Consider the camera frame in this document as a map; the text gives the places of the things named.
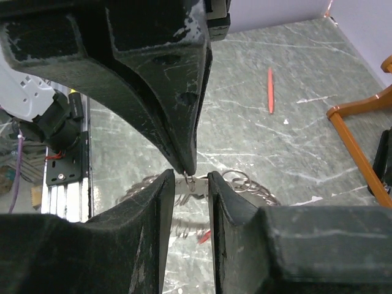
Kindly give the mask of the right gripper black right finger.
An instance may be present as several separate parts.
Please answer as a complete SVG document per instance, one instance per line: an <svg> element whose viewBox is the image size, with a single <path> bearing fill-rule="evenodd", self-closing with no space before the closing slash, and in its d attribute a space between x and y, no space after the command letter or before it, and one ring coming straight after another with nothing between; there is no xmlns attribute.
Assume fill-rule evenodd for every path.
<svg viewBox="0 0 392 294"><path fill-rule="evenodd" d="M209 201L216 293L390 293L391 210Z"/></svg>

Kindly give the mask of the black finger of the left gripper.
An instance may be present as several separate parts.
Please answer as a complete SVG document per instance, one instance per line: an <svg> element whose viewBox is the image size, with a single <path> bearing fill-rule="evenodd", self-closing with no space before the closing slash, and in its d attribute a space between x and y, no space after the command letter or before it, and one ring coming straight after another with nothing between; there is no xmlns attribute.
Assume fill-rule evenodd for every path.
<svg viewBox="0 0 392 294"><path fill-rule="evenodd" d="M196 172L212 63L203 1L3 1L1 46L11 68L89 96Z"/></svg>

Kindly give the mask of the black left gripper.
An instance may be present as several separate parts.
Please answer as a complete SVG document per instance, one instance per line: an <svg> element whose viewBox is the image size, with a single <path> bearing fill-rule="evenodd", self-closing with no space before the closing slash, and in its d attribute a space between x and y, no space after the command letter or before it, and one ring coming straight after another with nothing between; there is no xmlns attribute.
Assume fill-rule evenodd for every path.
<svg viewBox="0 0 392 294"><path fill-rule="evenodd" d="M224 40L230 28L230 0L205 0L205 7L211 41Z"/></svg>

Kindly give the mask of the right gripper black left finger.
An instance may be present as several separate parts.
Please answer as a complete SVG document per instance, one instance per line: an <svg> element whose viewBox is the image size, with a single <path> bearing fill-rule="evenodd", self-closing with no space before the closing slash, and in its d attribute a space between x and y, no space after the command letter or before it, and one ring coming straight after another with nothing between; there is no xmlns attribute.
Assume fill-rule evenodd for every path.
<svg viewBox="0 0 392 294"><path fill-rule="evenodd" d="M87 222L52 214L1 216L2 293L161 293L175 176Z"/></svg>

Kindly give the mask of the round metal keyring disc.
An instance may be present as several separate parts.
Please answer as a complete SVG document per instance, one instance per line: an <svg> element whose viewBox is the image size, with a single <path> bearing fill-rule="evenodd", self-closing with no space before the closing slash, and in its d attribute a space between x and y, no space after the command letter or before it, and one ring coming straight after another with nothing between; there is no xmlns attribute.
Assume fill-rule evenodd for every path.
<svg viewBox="0 0 392 294"><path fill-rule="evenodd" d="M228 169L220 174L221 188L209 182L209 176L183 176L175 179L174 206L185 206L189 200L214 199L215 192L229 192L233 196L241 197L241 201L251 202L254 206L280 206L281 202L268 188L253 180L241 170ZM197 222L173 217L170 233L177 238L186 239L189 235L199 236L201 232L210 230L209 222Z"/></svg>

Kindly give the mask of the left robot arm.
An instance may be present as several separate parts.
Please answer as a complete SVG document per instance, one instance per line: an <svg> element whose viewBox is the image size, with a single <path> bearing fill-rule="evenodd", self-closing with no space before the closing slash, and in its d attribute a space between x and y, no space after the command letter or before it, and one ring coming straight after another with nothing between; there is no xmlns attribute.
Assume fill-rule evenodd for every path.
<svg viewBox="0 0 392 294"><path fill-rule="evenodd" d="M24 134L70 154L74 89L120 116L180 174L197 169L197 127L229 1L2 1L1 107Z"/></svg>

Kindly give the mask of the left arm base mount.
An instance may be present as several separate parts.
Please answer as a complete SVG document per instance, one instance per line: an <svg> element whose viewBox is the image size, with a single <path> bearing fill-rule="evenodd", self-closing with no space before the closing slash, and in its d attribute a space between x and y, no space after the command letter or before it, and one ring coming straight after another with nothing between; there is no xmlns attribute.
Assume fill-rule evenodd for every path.
<svg viewBox="0 0 392 294"><path fill-rule="evenodd" d="M82 137L75 149L46 161L47 186L79 183L89 176L89 140Z"/></svg>

